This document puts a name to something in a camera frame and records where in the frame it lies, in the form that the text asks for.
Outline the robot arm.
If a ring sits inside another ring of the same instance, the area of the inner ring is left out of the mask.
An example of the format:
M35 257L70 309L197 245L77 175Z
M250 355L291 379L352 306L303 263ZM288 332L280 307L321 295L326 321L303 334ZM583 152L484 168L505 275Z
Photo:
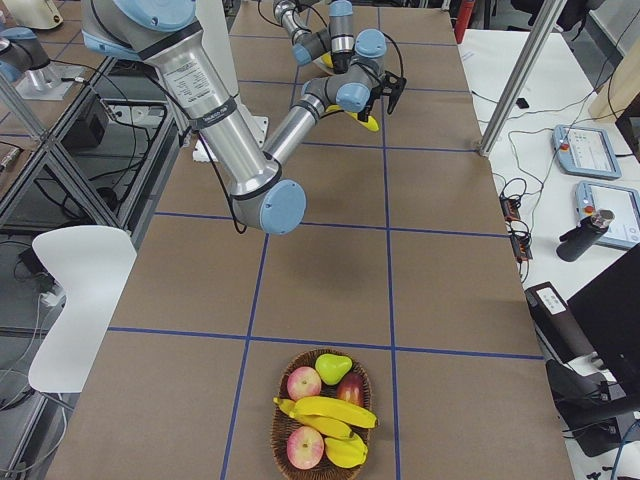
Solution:
M241 224L269 234L286 234L304 217L303 188L282 176L297 146L332 105L364 118L387 79L385 37L377 29L354 33L350 2L332 2L330 23L319 32L308 29L294 2L275 2L274 18L288 33L297 63L329 54L334 73L308 81L276 131L260 143L202 45L195 2L84 1L81 12L88 49L156 70L167 98L230 174L231 213Z
M354 54L353 6L350 1L332 1L329 21L321 30L313 31L301 18L295 1L275 1L276 23L289 35L292 53L299 66L329 57L329 67L335 74L348 70Z

